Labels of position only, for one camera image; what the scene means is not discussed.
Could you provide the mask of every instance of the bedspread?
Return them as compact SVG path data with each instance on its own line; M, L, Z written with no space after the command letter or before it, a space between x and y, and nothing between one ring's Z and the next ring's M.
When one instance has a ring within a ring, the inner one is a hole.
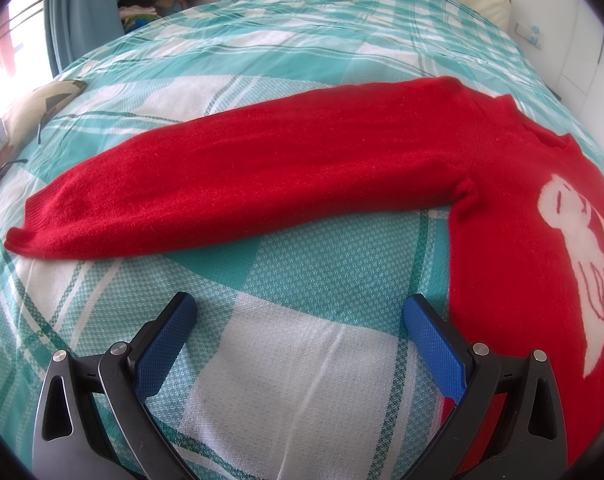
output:
M86 91L0 184L0 432L20 458L31 461L52 353L130 340L184 290L198 322L147 405L200 478L399 478L442 412L400 306L421 292L447 314L447 208L340 216L141 258L32 260L2 241L26 197L145 130L315 88L441 75L512 94L533 120L571 132L604 173L604 154L508 35L453 0L222 0L61 73Z

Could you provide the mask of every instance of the bed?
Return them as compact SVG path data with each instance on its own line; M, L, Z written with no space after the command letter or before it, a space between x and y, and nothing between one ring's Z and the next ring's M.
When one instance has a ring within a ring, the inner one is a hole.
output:
M26 197L145 130L310 89L437 75L512 94L530 118L571 132L604 174L604 154L515 43L456 0L223 0L61 73L86 91L0 184L0 432L18 456L29 465L53 352L130 340L184 290L198 322L147 406L200 478L400 478L442 416L399 309L421 292L447 315L447 208L341 216L140 258L31 260L2 240Z

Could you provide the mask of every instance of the sweater sleeve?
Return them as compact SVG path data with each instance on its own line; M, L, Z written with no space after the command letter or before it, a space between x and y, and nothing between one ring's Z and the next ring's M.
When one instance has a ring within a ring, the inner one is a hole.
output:
M351 212L453 202L489 127L454 78L321 89L133 137L26 201L5 247L173 251Z

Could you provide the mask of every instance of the red sweater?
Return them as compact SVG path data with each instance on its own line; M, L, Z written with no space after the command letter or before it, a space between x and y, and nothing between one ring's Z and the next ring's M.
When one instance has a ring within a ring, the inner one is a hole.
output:
M5 246L135 256L446 203L450 319L496 352L547 352L572 462L604 422L604 178L510 96L371 83L149 131L31 196Z

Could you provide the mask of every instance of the metal screw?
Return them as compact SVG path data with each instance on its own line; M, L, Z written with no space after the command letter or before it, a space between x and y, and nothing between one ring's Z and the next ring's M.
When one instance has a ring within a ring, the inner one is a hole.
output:
M124 341L119 341L111 346L111 353L113 355L121 355L127 351L128 345Z
M533 358L536 361L540 361L541 363L543 363L544 361L546 361L546 354L541 351L541 350L534 350L533 351Z
M484 343L476 343L473 345L473 352L478 355L488 355L489 347Z
M53 360L57 363L66 359L66 350L58 350L53 354Z

